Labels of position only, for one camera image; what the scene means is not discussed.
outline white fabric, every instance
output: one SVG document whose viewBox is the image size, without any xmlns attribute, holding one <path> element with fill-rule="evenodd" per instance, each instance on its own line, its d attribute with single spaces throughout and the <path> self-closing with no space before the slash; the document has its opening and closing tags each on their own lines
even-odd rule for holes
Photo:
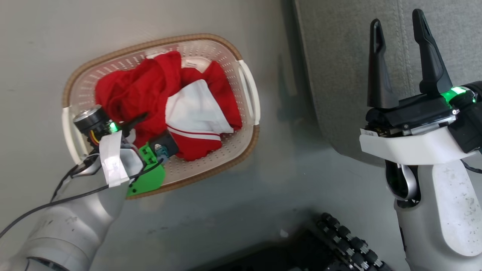
<svg viewBox="0 0 482 271">
<path fill-rule="evenodd" d="M 204 80 L 197 80 L 169 97 L 165 113 L 169 131 L 183 136 L 199 138 L 199 134 L 234 132 Z"/>
<path fill-rule="evenodd" d="M 100 163 L 109 187 L 119 186 L 129 180 L 121 161 L 121 138 L 122 131 L 118 131 L 103 136 L 99 143 Z"/>
</svg>

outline white plastic basket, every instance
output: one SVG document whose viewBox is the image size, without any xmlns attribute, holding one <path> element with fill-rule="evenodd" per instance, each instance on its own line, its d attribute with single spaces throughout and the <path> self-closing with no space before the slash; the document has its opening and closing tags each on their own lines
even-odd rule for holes
<svg viewBox="0 0 482 271">
<path fill-rule="evenodd" d="M 223 146 L 208 156 L 186 162 L 173 156 L 165 165 L 166 178 L 160 189 L 131 198 L 144 197 L 182 187 L 213 176 L 243 161 L 256 145 L 259 133 L 260 105 L 253 76 L 238 50 L 227 40 L 212 34 L 198 34 L 142 43 L 94 59 L 78 68 L 64 90 L 62 125 L 74 162 L 87 154 L 90 146 L 72 119 L 80 111 L 95 104 L 95 86 L 103 76 L 116 70 L 136 67 L 146 56 L 178 51 L 183 67 L 199 71 L 217 61 L 233 90 L 243 127 L 222 138 Z"/>
</svg>

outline red and white garment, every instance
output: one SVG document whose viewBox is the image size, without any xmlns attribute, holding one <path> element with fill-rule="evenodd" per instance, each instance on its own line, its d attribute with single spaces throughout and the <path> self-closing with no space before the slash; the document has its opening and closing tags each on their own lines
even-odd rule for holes
<svg viewBox="0 0 482 271">
<path fill-rule="evenodd" d="M 135 126 L 134 144 L 141 147 L 169 129 L 180 150 L 177 156 L 187 161 L 221 148 L 220 134 L 242 127 L 236 98 L 219 63 L 211 62 L 202 73 L 181 68 L 179 52 L 104 76 L 95 88 L 95 99 L 116 122 L 148 113 Z"/>
<path fill-rule="evenodd" d="M 221 148 L 221 135 L 233 133 L 205 80 L 185 86 L 167 99 L 167 129 L 179 146 L 178 157 L 187 161 Z"/>
</svg>

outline basket handle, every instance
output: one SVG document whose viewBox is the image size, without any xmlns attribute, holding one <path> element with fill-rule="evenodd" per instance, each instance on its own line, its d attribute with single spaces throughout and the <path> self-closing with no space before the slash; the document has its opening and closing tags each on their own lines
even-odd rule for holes
<svg viewBox="0 0 482 271">
<path fill-rule="evenodd" d="M 242 87 L 244 90 L 244 94 L 246 96 L 246 100 L 248 101 L 248 108 L 251 114 L 252 119 L 254 120 L 254 124 L 259 124 L 259 119 L 261 118 L 261 106 L 259 104 L 259 96 L 258 90 L 256 88 L 256 83 L 254 82 L 253 75 L 248 68 L 248 65 L 244 62 L 244 60 L 238 60 L 239 63 L 239 70 L 240 74 L 244 76 L 245 80 L 241 80 Z"/>
<path fill-rule="evenodd" d="M 79 138 L 80 132 L 78 132 L 77 129 L 75 129 L 75 132 L 78 134 L 73 135 L 72 134 L 72 118 L 70 116 L 70 107 L 62 108 L 62 129 L 64 130 L 64 138 L 65 138 L 65 143 L 67 144 L 68 151 L 70 152 L 70 156 L 72 156 L 72 159 L 74 160 L 74 163 L 79 164 L 80 163 L 80 157 L 82 154 L 79 153 L 77 148 L 75 147 L 74 143 L 74 136 Z M 85 145 L 82 145 L 83 151 L 87 153 L 87 149 L 85 148 Z"/>
</svg>

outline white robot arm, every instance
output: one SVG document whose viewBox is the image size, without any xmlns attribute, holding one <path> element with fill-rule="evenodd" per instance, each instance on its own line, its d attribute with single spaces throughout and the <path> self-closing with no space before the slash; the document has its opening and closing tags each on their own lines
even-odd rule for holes
<svg viewBox="0 0 482 271">
<path fill-rule="evenodd" d="M 117 131 L 116 124 L 100 106 L 82 112 L 76 116 L 74 123 L 81 132 L 87 135 L 93 133 L 99 140 Z M 121 142 L 126 142 L 125 138 L 122 137 Z M 16 222 L 44 209 L 20 251 L 13 258 L 0 263 L 0 271 L 89 270 L 110 225 L 121 212 L 129 187 L 129 182 L 109 187 L 102 173 L 97 174 L 101 169 L 100 147 L 96 148 L 93 144 L 92 154 L 69 171 L 55 190 L 51 203 L 25 213 L 0 233 L 1 238 Z M 120 161 L 131 180 L 162 164 L 162 161 L 158 161 L 157 165 L 142 171 L 146 165 L 138 150 L 121 148 L 121 145 L 119 148 Z M 76 179 L 65 184 L 69 176 Z M 79 191 L 85 190 L 90 192 L 79 194 Z"/>
<path fill-rule="evenodd" d="M 381 24 L 371 25 L 364 152 L 386 161 L 387 184 L 412 271 L 482 270 L 482 209 L 461 159 L 482 147 L 482 82 L 453 87 L 421 10 L 413 12 L 423 80 L 398 100 L 383 59 Z"/>
</svg>

